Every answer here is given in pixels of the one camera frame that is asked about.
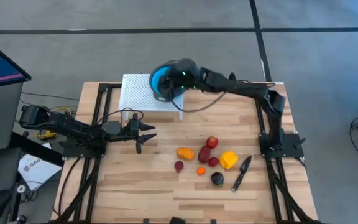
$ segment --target black knife handle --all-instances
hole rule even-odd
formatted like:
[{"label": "black knife handle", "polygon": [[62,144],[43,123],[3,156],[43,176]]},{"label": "black knife handle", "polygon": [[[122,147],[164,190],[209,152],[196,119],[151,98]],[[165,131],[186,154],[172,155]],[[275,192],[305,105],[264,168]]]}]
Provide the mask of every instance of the black knife handle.
[{"label": "black knife handle", "polygon": [[233,192],[236,192],[236,190],[240,187],[240,184],[241,184],[242,178],[244,177],[244,174],[245,174],[245,173],[241,173],[241,174],[237,177],[236,183],[234,183],[234,186],[233,186],[233,188],[231,189]]}]

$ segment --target wooden table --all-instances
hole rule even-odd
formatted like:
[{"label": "wooden table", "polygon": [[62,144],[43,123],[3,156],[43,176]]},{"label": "wooden table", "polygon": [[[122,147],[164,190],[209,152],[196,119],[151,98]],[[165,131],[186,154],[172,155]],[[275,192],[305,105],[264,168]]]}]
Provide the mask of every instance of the wooden table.
[{"label": "wooden table", "polygon": [[[78,121],[91,123],[98,85],[98,82],[84,83],[76,116]],[[283,84],[277,84],[274,89],[287,95]],[[109,111],[117,110],[119,95],[120,89],[114,89]],[[188,91],[185,109],[200,108],[216,97]],[[119,113],[109,117],[109,120],[114,119],[119,119]],[[295,126],[288,100],[282,121],[283,129],[293,133]],[[257,140],[259,124],[253,99],[226,94],[205,111],[184,114],[183,121],[177,113],[150,112],[145,113],[143,122],[157,127],[144,134],[157,133],[157,136],[143,146],[142,154],[136,154],[134,141],[108,144],[101,161],[92,223],[141,223],[143,218],[149,218],[152,223],[168,223],[172,216],[185,218],[189,223],[209,223],[210,219],[217,219],[218,223],[275,223],[266,165]],[[233,150],[239,155],[236,166],[230,170],[220,166],[211,168],[199,164],[195,157],[192,161],[184,161],[184,170],[177,174],[173,168],[178,160],[176,149],[191,147],[197,155],[208,136],[219,138],[212,156],[219,157],[222,152]],[[254,158],[239,190],[234,193],[231,188],[239,175],[239,166],[248,155]],[[65,162],[58,195],[74,160]],[[77,163],[68,179],[63,209],[78,191],[83,160]],[[290,193],[306,214],[317,218],[305,168],[295,159],[287,158],[283,162]],[[205,166],[205,175],[197,175],[199,166]],[[223,187],[211,184],[213,172],[223,173]],[[82,218],[87,199],[85,195]],[[280,203],[285,218],[282,198]]]}]

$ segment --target white pegboard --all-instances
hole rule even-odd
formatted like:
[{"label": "white pegboard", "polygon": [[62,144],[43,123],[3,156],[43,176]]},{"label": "white pegboard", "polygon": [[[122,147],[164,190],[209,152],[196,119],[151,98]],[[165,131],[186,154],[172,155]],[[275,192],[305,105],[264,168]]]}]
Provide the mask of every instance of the white pegboard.
[{"label": "white pegboard", "polygon": [[[182,112],[175,108],[172,103],[161,102],[154,98],[149,83],[150,74],[124,74],[122,78],[119,110],[132,108],[141,111],[171,111]],[[176,105],[183,108],[183,94],[174,100]]]}]

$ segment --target concrete floor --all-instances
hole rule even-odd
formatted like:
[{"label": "concrete floor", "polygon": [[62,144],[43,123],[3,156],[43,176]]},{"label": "concrete floor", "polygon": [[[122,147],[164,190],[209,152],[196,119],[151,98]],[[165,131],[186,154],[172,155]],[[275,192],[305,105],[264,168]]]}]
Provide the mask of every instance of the concrete floor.
[{"label": "concrete floor", "polygon": [[[255,0],[262,28],[358,27],[356,0]],[[253,27],[243,0],[0,0],[1,29]],[[264,33],[273,81],[285,82],[319,219],[358,223],[358,32]],[[0,35],[0,49],[32,75],[24,91],[79,98],[86,81],[118,81],[189,57],[238,78],[264,80],[255,34]],[[22,95],[49,107],[76,101]],[[358,145],[358,131],[354,132]],[[57,184],[23,204],[29,223],[50,218]]]}]

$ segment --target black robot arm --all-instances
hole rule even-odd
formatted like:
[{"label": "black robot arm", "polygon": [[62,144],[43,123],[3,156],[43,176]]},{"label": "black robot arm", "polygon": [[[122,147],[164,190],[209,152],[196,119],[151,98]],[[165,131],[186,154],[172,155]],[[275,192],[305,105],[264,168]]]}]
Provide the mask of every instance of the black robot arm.
[{"label": "black robot arm", "polygon": [[65,149],[74,148],[65,157],[100,157],[100,151],[104,142],[136,141],[137,153],[142,152],[142,144],[157,134],[139,135],[139,131],[155,129],[140,121],[137,114],[122,126],[119,121],[108,121],[104,124],[88,125],[76,121],[68,113],[50,111],[45,106],[23,106],[19,124],[22,128],[34,130],[51,130],[71,138],[71,141],[60,142]]},{"label": "black robot arm", "polygon": [[228,92],[256,99],[270,121],[269,148],[282,149],[284,131],[281,117],[285,98],[270,90],[265,83],[238,82],[207,68],[198,69],[194,61],[182,59],[167,71],[167,75],[160,78],[158,90],[162,95],[173,98],[174,92],[180,92],[183,88],[211,93]]}]

